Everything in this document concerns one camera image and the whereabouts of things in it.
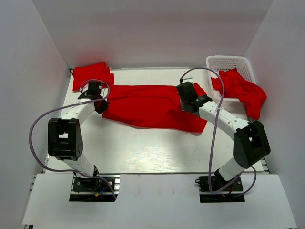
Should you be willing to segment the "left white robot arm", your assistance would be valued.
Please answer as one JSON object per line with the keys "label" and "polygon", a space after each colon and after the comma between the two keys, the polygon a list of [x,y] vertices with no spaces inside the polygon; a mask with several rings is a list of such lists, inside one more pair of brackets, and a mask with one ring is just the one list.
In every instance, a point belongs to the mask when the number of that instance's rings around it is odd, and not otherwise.
{"label": "left white robot arm", "polygon": [[108,108],[110,87],[102,80],[93,79],[85,81],[80,91],[77,103],[68,112],[49,120],[48,154],[67,164],[74,173],[86,177],[85,186],[89,190],[96,190],[100,187],[101,179],[96,176],[96,166],[83,153],[81,125],[92,113],[102,114]]}

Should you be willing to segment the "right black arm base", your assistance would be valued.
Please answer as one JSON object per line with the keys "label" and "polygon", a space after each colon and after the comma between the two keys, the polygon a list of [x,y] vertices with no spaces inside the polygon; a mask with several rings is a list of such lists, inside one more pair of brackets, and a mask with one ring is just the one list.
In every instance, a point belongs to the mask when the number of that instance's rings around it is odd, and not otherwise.
{"label": "right black arm base", "polygon": [[200,203],[239,203],[245,202],[241,178],[217,194],[212,194],[208,186],[208,176],[199,176],[195,180],[199,188]]}

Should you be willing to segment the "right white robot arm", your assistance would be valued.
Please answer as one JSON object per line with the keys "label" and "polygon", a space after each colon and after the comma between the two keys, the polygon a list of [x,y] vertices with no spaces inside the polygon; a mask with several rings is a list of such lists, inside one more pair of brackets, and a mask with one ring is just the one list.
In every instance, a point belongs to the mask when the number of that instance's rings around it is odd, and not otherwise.
{"label": "right white robot arm", "polygon": [[220,190],[227,190],[235,176],[270,154],[261,122],[249,122],[219,108],[210,97],[199,96],[191,82],[182,83],[177,89],[184,111],[214,124],[233,140],[233,157],[215,172],[215,184]]}

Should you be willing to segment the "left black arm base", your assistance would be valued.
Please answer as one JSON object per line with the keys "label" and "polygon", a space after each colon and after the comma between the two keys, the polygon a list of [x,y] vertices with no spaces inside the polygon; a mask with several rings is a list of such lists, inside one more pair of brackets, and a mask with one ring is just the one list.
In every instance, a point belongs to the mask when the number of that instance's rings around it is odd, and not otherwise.
{"label": "left black arm base", "polygon": [[72,180],[70,202],[114,202],[115,196],[118,196],[120,188],[119,175],[106,175],[104,178],[107,183],[99,179],[88,179],[75,176]]}

